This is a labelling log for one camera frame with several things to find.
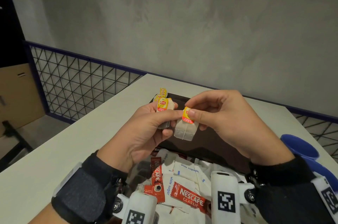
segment purple metal frame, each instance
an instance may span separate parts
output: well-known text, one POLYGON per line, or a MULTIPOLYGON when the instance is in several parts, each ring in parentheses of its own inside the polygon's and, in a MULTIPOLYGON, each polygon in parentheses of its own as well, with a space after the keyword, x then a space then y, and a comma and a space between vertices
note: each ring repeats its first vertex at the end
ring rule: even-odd
MULTIPOLYGON (((199 84, 196 84, 196 83, 191 83, 191 82, 183 81, 183 80, 180 80, 180 79, 175 79, 175 78, 172 78, 172 77, 154 74, 154 73, 142 71, 142 70, 139 70, 139 69, 129 68, 129 67, 126 67, 126 66, 123 66, 123 65, 119 65, 119 64, 107 62, 107 61, 104 61, 104 60, 91 58, 91 57, 84 56, 84 55, 81 55, 81 54, 77 54, 77 53, 74 53, 74 52, 65 51, 65 50, 49 47, 49 46, 34 43, 34 42, 24 41, 24 45, 25 45, 25 51, 26 51, 26 54, 27 54, 29 65, 30 65, 30 68, 32 70, 33 77, 34 77, 34 80, 36 82, 38 92, 39 92, 39 95, 40 95, 40 98, 41 98, 41 102, 43 104, 46 115, 49 115, 51 117, 54 117, 56 119, 59 119, 61 121, 64 121, 64 122, 70 123, 70 124, 74 123, 74 121, 67 119, 67 118, 64 118, 64 117, 61 117, 59 115, 50 113, 48 103, 47 103, 42 85, 40 83, 39 74, 37 72, 36 65, 35 65, 35 62, 33 60, 31 50, 30 50, 30 46, 38 47, 38 48, 41 48, 41 49, 44 49, 44 50, 48 50, 48 51, 60 53, 60 54, 66 55, 66 56, 78 58, 80 60, 86 60, 86 61, 89 61, 89 62, 92 62, 92 63, 108 66, 108 67, 111 67, 111 68, 121 69, 121 70, 124 70, 124 71, 139 74, 139 75, 152 74, 152 75, 156 75, 156 76, 160 76, 160 77, 164 77, 164 78, 169 78, 169 79, 173 79, 173 80, 180 81, 180 82, 185 82, 185 83, 188 83, 188 84, 198 85, 198 86, 206 87, 206 88, 209 88, 209 89, 216 89, 217 90, 217 88, 213 88, 213 87, 209 87, 209 86, 205 86, 205 85, 199 85, 199 84)), ((301 109, 301 108, 298 108, 298 107, 292 107, 292 106, 279 104, 279 103, 271 102, 271 101, 268 101, 268 100, 262 100, 262 99, 258 99, 258 98, 254 98, 254 97, 250 97, 250 96, 246 96, 246 95, 244 95, 244 96, 247 97, 247 98, 260 100, 260 101, 264 101, 264 102, 267 102, 267 103, 272 103, 272 104, 276 104, 276 105, 286 107, 291 113, 294 113, 294 114, 312 117, 312 118, 324 120, 324 121, 331 122, 331 123, 338 123, 338 117, 329 116, 329 115, 325 115, 325 114, 321 114, 321 113, 316 113, 316 112, 304 110, 304 109, 301 109)))

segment blue bowl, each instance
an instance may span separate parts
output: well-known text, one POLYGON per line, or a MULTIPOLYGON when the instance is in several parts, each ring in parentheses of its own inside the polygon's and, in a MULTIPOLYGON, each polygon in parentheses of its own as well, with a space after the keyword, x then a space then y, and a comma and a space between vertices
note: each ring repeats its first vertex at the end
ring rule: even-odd
POLYGON ((338 179, 336 176, 333 175, 332 172, 330 172, 328 169, 326 169, 323 165, 320 163, 310 159, 303 157, 305 162, 310 167, 311 171, 319 173, 320 175, 323 175, 326 177, 328 183, 330 184, 332 190, 336 193, 338 192, 338 179))
POLYGON ((304 156, 313 160, 319 158, 318 151, 308 142, 291 134, 283 134, 281 141, 289 148, 289 150, 297 155, 304 156))

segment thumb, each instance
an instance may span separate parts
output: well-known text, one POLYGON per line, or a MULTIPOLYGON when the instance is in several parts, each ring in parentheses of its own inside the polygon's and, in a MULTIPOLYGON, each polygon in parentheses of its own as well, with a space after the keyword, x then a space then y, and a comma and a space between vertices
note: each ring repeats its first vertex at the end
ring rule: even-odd
POLYGON ((182 110, 159 111, 152 114, 152 122, 155 126, 159 126, 164 122, 180 119, 182 115, 182 110))
POLYGON ((210 126, 214 129, 216 125, 216 116, 215 113, 210 113, 207 111, 197 110, 197 109, 190 109, 188 111, 188 117, 192 120, 196 120, 200 124, 205 124, 210 126))

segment hand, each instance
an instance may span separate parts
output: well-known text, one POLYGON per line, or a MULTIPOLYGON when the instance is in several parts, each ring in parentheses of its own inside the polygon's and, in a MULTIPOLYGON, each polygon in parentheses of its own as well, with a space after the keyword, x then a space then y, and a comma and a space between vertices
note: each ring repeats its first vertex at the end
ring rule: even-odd
POLYGON ((155 147, 173 135, 172 129, 159 130, 157 127, 167 121, 171 121, 170 126, 175 127, 176 120, 183 114, 181 110, 156 112, 156 108, 157 102, 138 108, 115 136, 98 151, 97 156, 124 172, 128 172, 134 163, 148 157, 155 147))
POLYGON ((294 155, 260 119, 238 91, 212 90, 192 97, 188 116, 208 126, 228 144, 255 164, 275 165, 288 162, 294 155))

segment fingernail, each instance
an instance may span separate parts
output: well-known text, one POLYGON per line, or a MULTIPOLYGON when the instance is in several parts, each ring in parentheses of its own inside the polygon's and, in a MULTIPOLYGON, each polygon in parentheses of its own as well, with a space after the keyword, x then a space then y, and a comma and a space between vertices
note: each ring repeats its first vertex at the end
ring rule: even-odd
POLYGON ((195 117, 196 111, 191 109, 188 111, 188 117, 195 117))

